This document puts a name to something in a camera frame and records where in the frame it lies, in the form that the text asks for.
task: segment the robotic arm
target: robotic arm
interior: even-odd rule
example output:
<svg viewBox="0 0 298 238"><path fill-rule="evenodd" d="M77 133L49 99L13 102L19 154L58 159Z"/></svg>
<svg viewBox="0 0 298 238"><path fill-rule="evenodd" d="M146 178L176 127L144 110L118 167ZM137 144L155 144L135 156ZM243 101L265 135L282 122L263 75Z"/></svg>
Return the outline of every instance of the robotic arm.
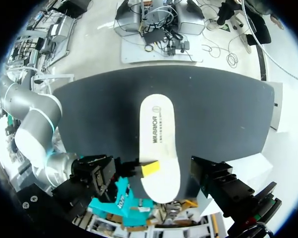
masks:
<svg viewBox="0 0 298 238"><path fill-rule="evenodd" d="M91 200L96 197L103 203L117 199L115 182L119 177L132 177L140 173L140 164L121 163L120 158L97 155L74 160L70 178L57 186L49 196L33 184L17 193L22 206L30 217L43 224L45 217L53 214L69 222L82 215ZM266 223L281 206L281 200L273 199L272 182L254 196L254 190L232 174L232 167L193 156L191 175L201 186L203 194L209 194L221 208L224 217L235 221L228 230L229 238L263 238L272 232Z"/></svg>
<svg viewBox="0 0 298 238"><path fill-rule="evenodd" d="M232 167L225 162L214 163L199 157L192 157L191 175L201 186L203 194L210 194L223 211L224 217L235 222L228 230L230 238L263 238L273 233L266 223L282 205L278 198L273 199L277 185L270 183L254 196L254 190L232 174Z"/></svg>

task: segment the teal object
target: teal object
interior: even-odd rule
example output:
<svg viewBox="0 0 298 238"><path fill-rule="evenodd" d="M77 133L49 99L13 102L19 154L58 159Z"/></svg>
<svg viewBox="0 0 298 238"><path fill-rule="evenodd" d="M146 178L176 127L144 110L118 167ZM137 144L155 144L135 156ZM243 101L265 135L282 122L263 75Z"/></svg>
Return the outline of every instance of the teal object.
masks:
<svg viewBox="0 0 298 238"><path fill-rule="evenodd" d="M119 215L122 217L128 216L131 203L130 197L134 197L131 190L129 191L129 194L126 196L126 191L129 184L128 179L119 178L119 180L115 182L115 184L118 188L117 199L115 203L102 203L97 198L93 198L88 207L97 208L99 210Z"/></svg>
<svg viewBox="0 0 298 238"><path fill-rule="evenodd" d="M104 211L99 210L97 208L92 208L92 214L95 214L98 217L103 218L103 219L105 219L106 216L107 216L107 212L104 212Z"/></svg>
<svg viewBox="0 0 298 238"><path fill-rule="evenodd" d="M150 212L140 212L139 210L130 210L128 217L123 217L125 227L145 226Z"/></svg>
<svg viewBox="0 0 298 238"><path fill-rule="evenodd" d="M8 125L13 125L13 117L8 115Z"/></svg>
<svg viewBox="0 0 298 238"><path fill-rule="evenodd" d="M153 208L153 201L150 199L142 199L142 206L150 209L148 212L140 212L133 210L131 207L138 207L140 199L134 197L134 193L129 188L127 178L119 178L115 183L118 188L117 199L114 203L102 203L94 198L89 204L93 214L98 215L99 211L115 214L123 217L124 226L143 226Z"/></svg>

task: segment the bolt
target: bolt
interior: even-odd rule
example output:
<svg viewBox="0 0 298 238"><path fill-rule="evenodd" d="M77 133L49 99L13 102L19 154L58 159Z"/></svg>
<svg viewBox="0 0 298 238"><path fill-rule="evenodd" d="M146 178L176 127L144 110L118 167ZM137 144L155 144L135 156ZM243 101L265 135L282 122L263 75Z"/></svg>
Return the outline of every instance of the bolt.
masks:
<svg viewBox="0 0 298 238"><path fill-rule="evenodd" d="M38 200L38 197L37 197L37 196L32 196L32 197L30 198L30 201L31 201L31 202L37 202L37 200Z"/></svg>
<svg viewBox="0 0 298 238"><path fill-rule="evenodd" d="M28 202L24 202L22 204L23 209L28 209L30 207L30 204Z"/></svg>

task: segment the shoe insole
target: shoe insole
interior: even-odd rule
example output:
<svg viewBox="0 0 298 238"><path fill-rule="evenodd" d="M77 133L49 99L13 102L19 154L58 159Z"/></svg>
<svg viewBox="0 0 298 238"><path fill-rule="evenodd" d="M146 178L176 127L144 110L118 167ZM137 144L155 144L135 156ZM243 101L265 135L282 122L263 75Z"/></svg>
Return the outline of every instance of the shoe insole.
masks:
<svg viewBox="0 0 298 238"><path fill-rule="evenodd" d="M141 178L148 196L157 203L171 202L180 189L175 147L173 104L161 94L146 97L140 107L139 162L159 161L159 170Z"/></svg>

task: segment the black work surface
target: black work surface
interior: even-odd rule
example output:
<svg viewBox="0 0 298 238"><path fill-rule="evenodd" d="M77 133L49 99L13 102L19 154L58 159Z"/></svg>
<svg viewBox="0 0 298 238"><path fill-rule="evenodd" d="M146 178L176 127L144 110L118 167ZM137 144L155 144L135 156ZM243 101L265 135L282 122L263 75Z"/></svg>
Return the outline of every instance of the black work surface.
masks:
<svg viewBox="0 0 298 238"><path fill-rule="evenodd" d="M68 152L139 156L139 113L145 97L163 94L174 105L176 150L181 169L177 199L194 197L192 155L214 162L262 151L272 118L273 88L259 80L211 68L148 66L98 74L67 84L59 131ZM129 179L136 197L148 198L139 178Z"/></svg>

